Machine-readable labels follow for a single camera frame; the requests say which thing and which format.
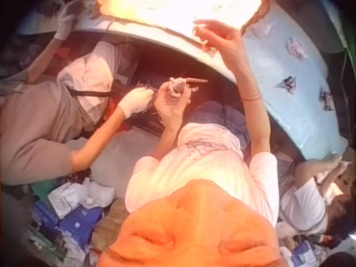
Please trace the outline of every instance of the white shirt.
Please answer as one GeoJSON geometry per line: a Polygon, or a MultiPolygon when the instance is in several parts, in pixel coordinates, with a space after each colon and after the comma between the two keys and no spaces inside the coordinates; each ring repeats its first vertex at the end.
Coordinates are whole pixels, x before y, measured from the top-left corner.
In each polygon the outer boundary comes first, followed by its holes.
{"type": "Polygon", "coordinates": [[[177,148],[161,161],[143,157],[137,162],[126,191],[127,210],[134,212],[195,179],[216,183],[275,226],[279,209],[275,156],[258,153],[248,168],[239,139],[212,123],[187,124],[179,134],[177,148]]]}
{"type": "Polygon", "coordinates": [[[327,228],[325,202],[313,178],[301,188],[292,186],[280,200],[280,217],[300,231],[309,234],[323,233],[327,228]]]}

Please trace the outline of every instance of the closed eye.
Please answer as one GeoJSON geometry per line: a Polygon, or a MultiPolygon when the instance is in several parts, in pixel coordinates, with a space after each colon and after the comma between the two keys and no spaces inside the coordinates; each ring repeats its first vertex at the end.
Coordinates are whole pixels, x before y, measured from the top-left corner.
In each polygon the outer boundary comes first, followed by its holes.
{"type": "Polygon", "coordinates": [[[164,246],[170,243],[170,239],[165,234],[153,231],[133,231],[131,236],[136,236],[150,242],[154,245],[164,246]]]}

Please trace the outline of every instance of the raised hand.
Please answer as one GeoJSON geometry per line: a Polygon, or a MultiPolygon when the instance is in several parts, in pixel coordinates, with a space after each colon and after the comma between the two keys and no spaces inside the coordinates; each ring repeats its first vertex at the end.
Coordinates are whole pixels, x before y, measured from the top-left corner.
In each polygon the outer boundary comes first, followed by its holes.
{"type": "Polygon", "coordinates": [[[202,47],[204,51],[210,47],[216,48],[227,68],[233,73],[249,67],[244,42],[238,29],[208,19],[200,19],[194,23],[197,26],[193,29],[193,33],[205,42],[202,47]]]}
{"type": "Polygon", "coordinates": [[[171,96],[169,84],[170,82],[165,82],[160,87],[155,107],[165,128],[178,130],[183,122],[184,109],[190,102],[191,88],[186,86],[180,97],[174,97],[171,96]]]}
{"type": "Polygon", "coordinates": [[[75,20],[84,9],[83,0],[74,0],[65,5],[58,16],[58,29],[55,39],[66,40],[73,29],[75,20]]]}

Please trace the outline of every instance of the black strap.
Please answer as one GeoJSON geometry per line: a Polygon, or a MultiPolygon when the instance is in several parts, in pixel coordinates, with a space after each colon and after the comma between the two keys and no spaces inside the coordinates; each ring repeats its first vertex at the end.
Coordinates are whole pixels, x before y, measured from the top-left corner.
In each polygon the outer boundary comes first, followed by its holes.
{"type": "Polygon", "coordinates": [[[98,92],[98,91],[78,91],[67,86],[69,93],[71,96],[94,96],[94,97],[110,97],[110,96],[118,96],[119,94],[116,91],[108,91],[108,92],[98,92]]]}

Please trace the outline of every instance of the box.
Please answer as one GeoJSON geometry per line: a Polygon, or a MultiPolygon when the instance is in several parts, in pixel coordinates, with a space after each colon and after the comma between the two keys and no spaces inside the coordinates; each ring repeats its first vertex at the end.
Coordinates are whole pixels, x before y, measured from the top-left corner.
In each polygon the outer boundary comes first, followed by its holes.
{"type": "Polygon", "coordinates": [[[64,236],[71,237],[82,249],[85,249],[91,240],[95,224],[102,216],[102,211],[101,207],[87,210],[79,206],[60,222],[60,230],[64,236]]]}

